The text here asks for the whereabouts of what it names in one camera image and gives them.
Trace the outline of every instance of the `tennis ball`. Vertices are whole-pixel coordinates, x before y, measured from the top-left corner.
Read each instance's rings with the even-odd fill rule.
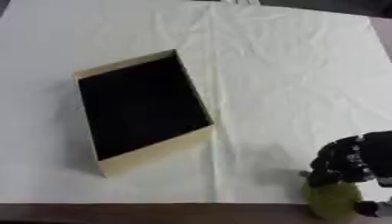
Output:
[[[329,221],[353,219],[356,216],[354,203],[362,201],[361,191],[355,184],[338,183],[311,188],[306,182],[302,194],[311,210],[320,218]]]

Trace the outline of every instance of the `yellow-green ball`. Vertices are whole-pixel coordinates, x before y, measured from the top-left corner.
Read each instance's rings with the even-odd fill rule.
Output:
[[[358,187],[348,183],[311,188],[306,182],[302,193],[311,210],[320,218],[329,221],[352,219],[356,215],[354,202],[362,201]]]

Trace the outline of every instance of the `white fabric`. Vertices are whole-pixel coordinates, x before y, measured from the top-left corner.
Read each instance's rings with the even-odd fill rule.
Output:
[[[92,174],[72,72],[172,48],[216,122],[211,140],[122,176]],[[302,203],[296,171],[322,145],[392,129],[392,66],[359,16],[18,0],[0,19],[0,74],[1,202]]]

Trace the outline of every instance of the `open box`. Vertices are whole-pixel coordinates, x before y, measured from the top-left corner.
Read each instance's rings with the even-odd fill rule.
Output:
[[[206,141],[213,124],[176,51],[74,73],[106,175]]]

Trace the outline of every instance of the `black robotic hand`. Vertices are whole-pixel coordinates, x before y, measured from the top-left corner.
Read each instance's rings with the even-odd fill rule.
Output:
[[[374,201],[361,201],[355,202],[353,209],[358,214],[367,217],[378,217],[376,212],[378,210],[378,205]]]

